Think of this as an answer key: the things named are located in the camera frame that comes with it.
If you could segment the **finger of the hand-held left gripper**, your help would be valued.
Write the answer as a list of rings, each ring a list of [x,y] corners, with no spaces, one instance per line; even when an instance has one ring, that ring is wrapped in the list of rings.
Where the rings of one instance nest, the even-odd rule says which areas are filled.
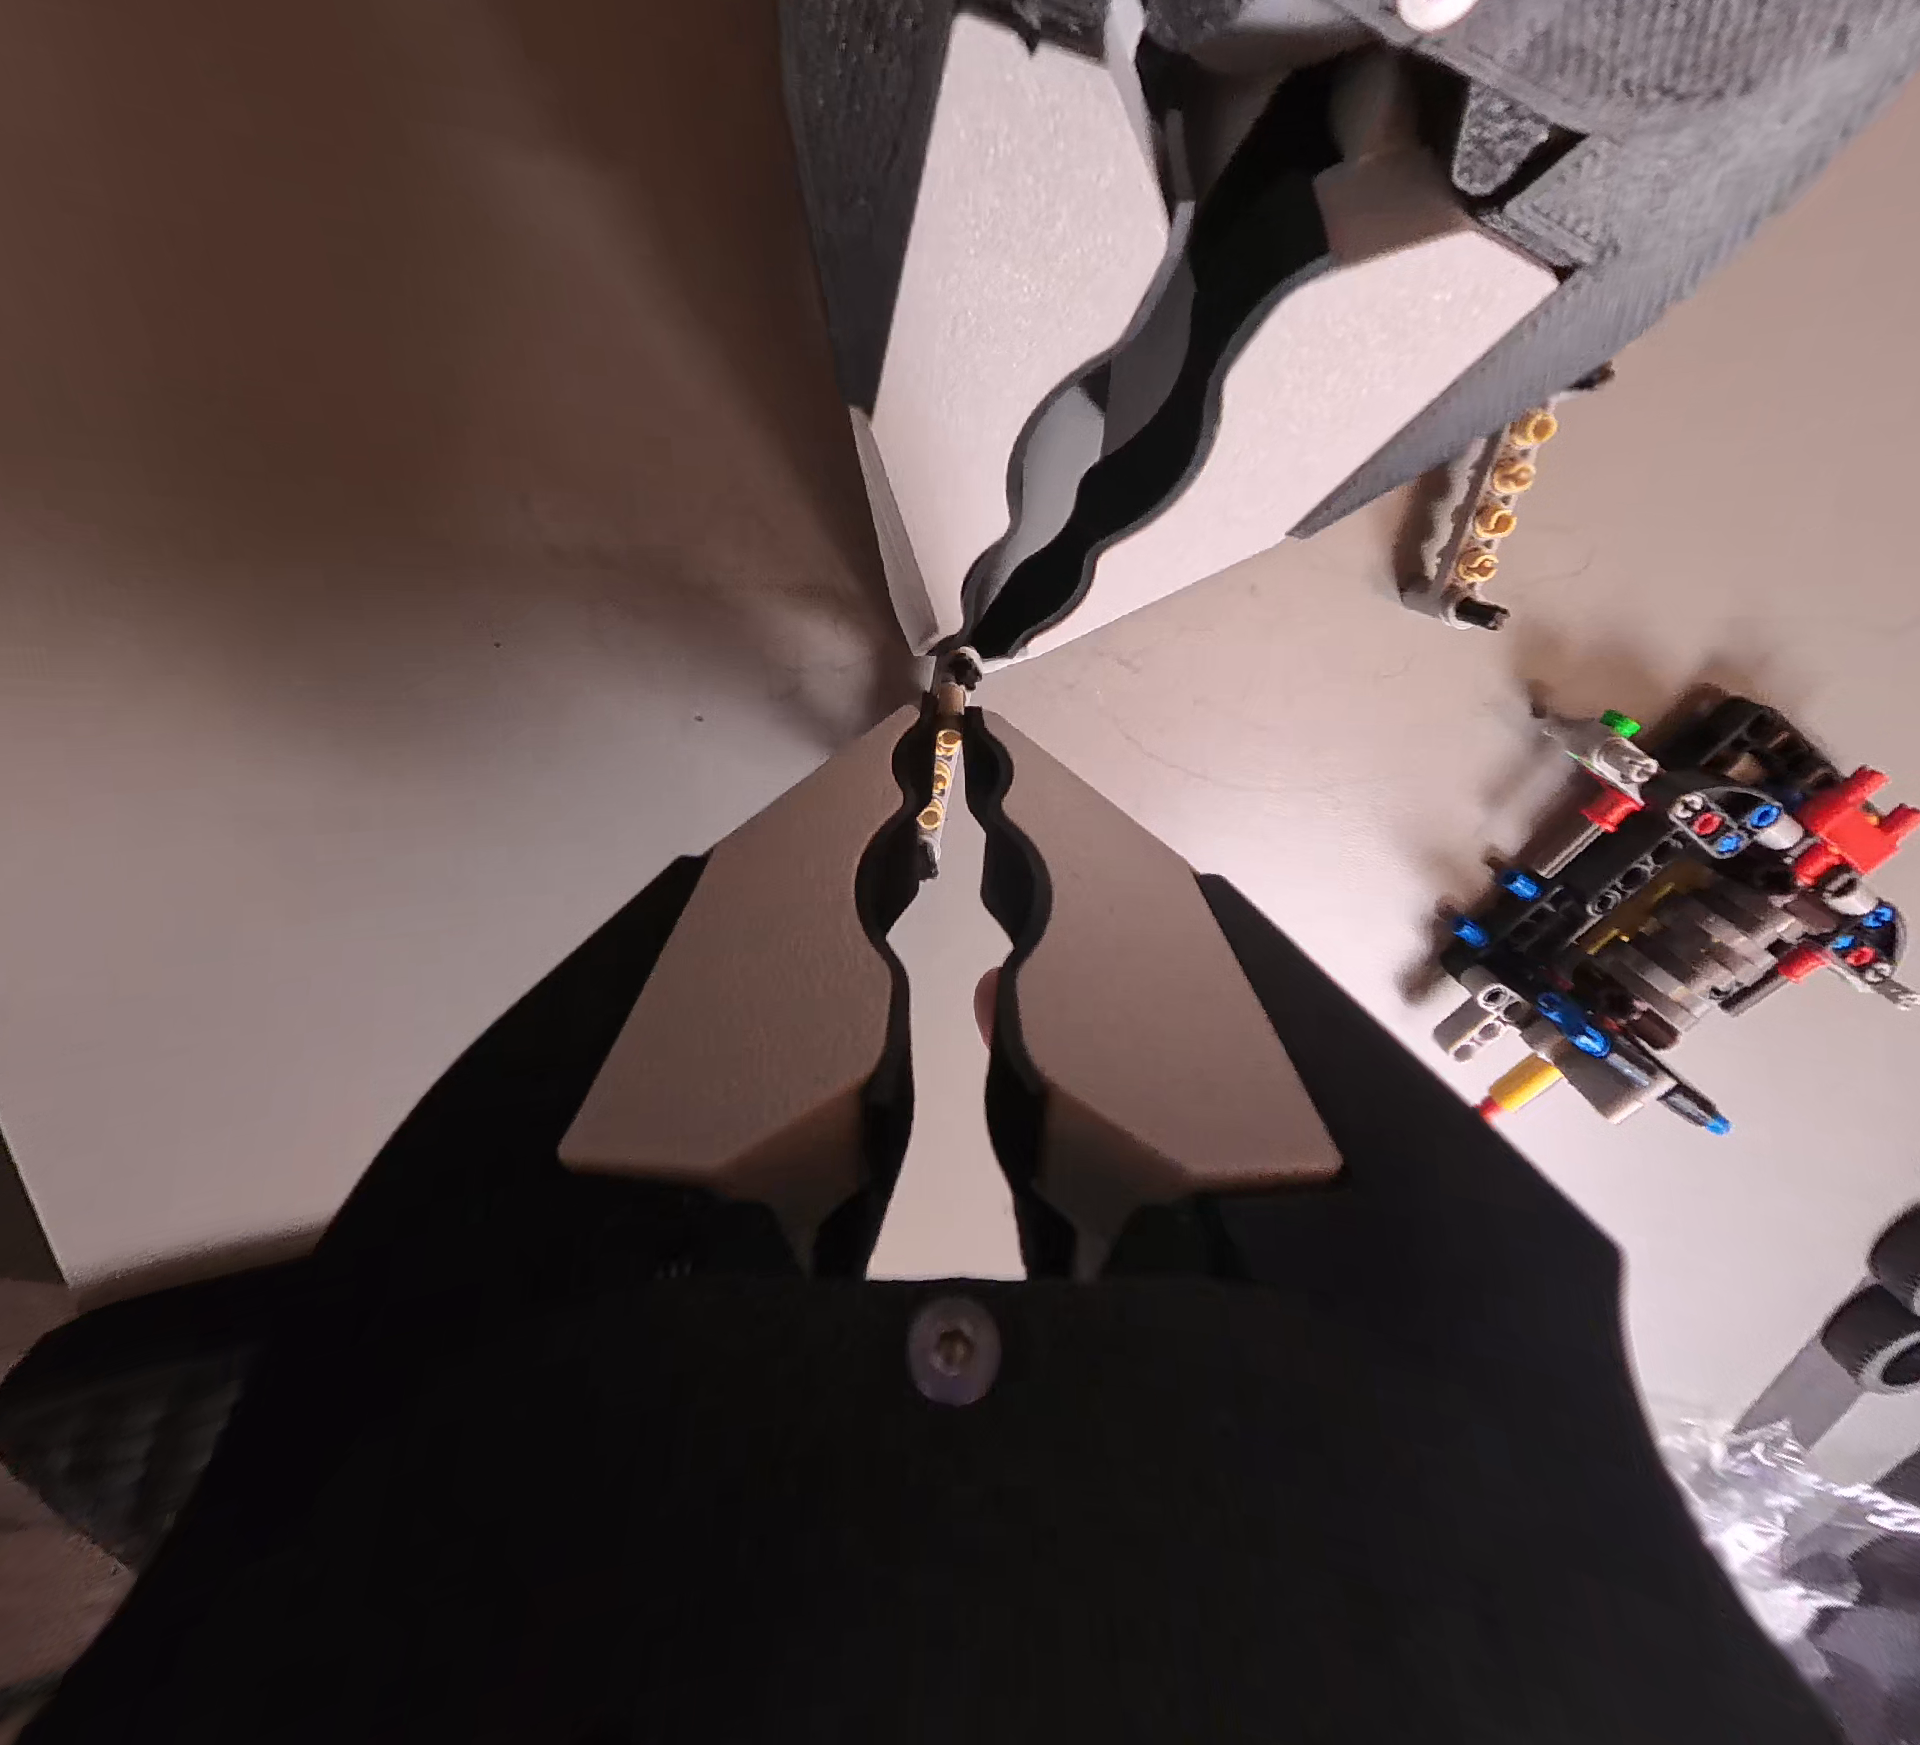
[[[1021,434],[1119,341],[1167,237],[1106,64],[960,14],[879,385],[848,412],[909,655],[960,632],[965,576],[1011,524]]]
[[[1135,322],[1021,436],[981,653],[1035,657],[1277,545],[1554,291],[1421,137],[1414,66],[1279,80]]]

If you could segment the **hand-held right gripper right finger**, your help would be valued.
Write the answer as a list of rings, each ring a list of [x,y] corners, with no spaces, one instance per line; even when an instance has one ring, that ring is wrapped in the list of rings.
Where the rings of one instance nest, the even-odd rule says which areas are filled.
[[[1315,1192],[1335,1142],[1169,845],[1027,734],[963,718],[1004,936],[986,1128],[1025,1270],[1110,1270],[1219,1199]]]

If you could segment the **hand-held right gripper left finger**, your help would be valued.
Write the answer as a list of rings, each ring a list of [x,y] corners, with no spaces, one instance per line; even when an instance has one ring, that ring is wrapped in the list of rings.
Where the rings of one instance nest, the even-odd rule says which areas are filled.
[[[890,934],[929,766],[931,718],[902,709],[704,855],[567,1170],[763,1207],[804,1272],[867,1272],[913,1122]]]

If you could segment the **grey lego beam frame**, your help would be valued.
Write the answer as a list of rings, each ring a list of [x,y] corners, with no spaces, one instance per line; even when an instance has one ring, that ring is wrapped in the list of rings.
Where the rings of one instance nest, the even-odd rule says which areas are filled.
[[[1454,632],[1500,634],[1508,611],[1492,597],[1500,549],[1519,526],[1539,455],[1556,437],[1552,397],[1515,414],[1437,474],[1406,539],[1400,605]]]
[[[983,676],[977,649],[956,643],[933,661],[921,697],[921,730],[927,732],[925,791],[911,826],[913,874],[921,886],[940,874],[954,786],[963,772],[965,714]]]

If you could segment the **lego car chassis assembly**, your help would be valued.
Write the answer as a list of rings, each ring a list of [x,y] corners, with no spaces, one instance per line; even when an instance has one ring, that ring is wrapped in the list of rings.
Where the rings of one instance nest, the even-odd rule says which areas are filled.
[[[1885,799],[1883,772],[1839,768],[1746,697],[1660,736],[1619,713],[1533,722],[1587,784],[1575,822],[1500,866],[1435,961],[1460,990],[1435,1045],[1458,1065],[1521,1051],[1481,1095],[1485,1122],[1564,1086],[1604,1124],[1660,1107],[1729,1134],[1671,1067],[1700,1024],[1823,974],[1916,1011],[1910,926],[1875,878],[1916,840],[1918,811]]]

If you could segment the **clear plastic bag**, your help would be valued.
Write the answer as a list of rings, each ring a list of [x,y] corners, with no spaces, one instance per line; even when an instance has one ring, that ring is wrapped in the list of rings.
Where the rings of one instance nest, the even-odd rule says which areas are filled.
[[[1679,1419],[1654,1444],[1708,1551],[1843,1736],[1916,1742],[1916,1461],[1839,1482],[1789,1422]]]

